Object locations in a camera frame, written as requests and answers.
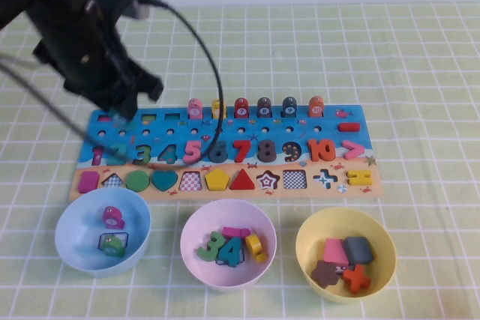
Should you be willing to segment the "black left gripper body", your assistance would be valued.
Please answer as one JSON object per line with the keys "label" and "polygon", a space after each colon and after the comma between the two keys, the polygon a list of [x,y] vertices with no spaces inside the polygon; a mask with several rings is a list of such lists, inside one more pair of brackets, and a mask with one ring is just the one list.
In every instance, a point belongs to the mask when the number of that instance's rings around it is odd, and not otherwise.
{"label": "black left gripper body", "polygon": [[40,1],[28,9],[28,17],[41,35],[35,56],[58,71],[70,93],[98,107],[98,95],[109,91],[118,96],[116,110],[128,89],[159,99],[161,78],[128,55],[112,14],[96,0],[85,0],[78,9],[60,1]]}

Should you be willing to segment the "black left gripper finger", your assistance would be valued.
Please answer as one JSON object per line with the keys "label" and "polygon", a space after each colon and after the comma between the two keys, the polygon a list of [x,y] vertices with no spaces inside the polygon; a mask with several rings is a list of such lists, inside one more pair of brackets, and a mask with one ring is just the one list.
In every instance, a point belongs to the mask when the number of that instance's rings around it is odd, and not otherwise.
{"label": "black left gripper finger", "polygon": [[131,121],[138,110],[137,90],[128,89],[121,97],[118,105],[118,113],[127,121]]}
{"label": "black left gripper finger", "polygon": [[97,97],[97,105],[105,112],[116,111],[119,97],[109,91],[101,92]]}

